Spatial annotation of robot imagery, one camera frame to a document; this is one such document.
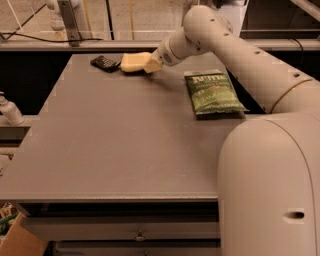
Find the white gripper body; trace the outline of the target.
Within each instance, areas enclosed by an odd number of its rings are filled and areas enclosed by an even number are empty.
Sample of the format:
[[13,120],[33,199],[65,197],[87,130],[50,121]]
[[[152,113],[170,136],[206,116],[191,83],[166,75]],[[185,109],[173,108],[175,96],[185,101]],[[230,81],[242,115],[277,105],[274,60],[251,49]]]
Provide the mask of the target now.
[[179,60],[173,54],[170,48],[170,39],[167,37],[158,46],[158,48],[152,53],[152,56],[156,61],[166,66],[174,66],[179,63]]

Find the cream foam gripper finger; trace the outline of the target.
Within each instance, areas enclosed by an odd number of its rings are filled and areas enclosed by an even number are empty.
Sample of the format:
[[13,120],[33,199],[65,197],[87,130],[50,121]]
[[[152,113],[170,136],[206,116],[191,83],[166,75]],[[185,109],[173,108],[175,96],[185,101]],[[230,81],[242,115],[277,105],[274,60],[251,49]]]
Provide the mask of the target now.
[[146,73],[153,73],[159,71],[163,66],[163,63],[156,58],[150,58],[143,67]]

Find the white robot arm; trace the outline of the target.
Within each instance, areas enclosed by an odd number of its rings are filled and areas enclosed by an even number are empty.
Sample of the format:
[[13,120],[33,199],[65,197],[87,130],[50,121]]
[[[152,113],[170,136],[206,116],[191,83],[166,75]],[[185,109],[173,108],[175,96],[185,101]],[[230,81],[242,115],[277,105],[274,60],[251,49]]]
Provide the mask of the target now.
[[235,36],[204,5],[186,13],[145,69],[205,52],[265,110],[236,126],[221,148],[222,256],[320,256],[320,83]]

